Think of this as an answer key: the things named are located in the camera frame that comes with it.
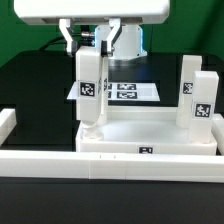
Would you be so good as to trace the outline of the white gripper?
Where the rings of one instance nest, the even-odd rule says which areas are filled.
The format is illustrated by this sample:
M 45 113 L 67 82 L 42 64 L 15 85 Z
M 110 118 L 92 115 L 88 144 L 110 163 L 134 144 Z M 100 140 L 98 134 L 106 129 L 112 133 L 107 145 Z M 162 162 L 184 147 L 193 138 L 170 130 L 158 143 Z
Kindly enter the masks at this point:
M 66 40 L 66 51 L 74 56 L 79 44 L 72 37 L 71 21 L 77 25 L 99 25 L 109 21 L 111 31 L 101 41 L 101 56 L 111 57 L 122 24 L 161 24 L 169 16 L 170 0 L 14 0 L 14 11 L 27 24 L 54 25 Z

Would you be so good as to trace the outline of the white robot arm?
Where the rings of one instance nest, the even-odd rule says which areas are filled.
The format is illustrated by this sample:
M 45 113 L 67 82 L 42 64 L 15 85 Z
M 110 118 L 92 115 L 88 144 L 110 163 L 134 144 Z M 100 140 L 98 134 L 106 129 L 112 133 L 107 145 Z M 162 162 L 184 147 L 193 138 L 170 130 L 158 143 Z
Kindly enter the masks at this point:
M 69 55 L 73 25 L 96 25 L 95 46 L 114 60 L 146 56 L 142 24 L 162 24 L 170 0 L 14 0 L 17 16 L 29 25 L 59 25 Z

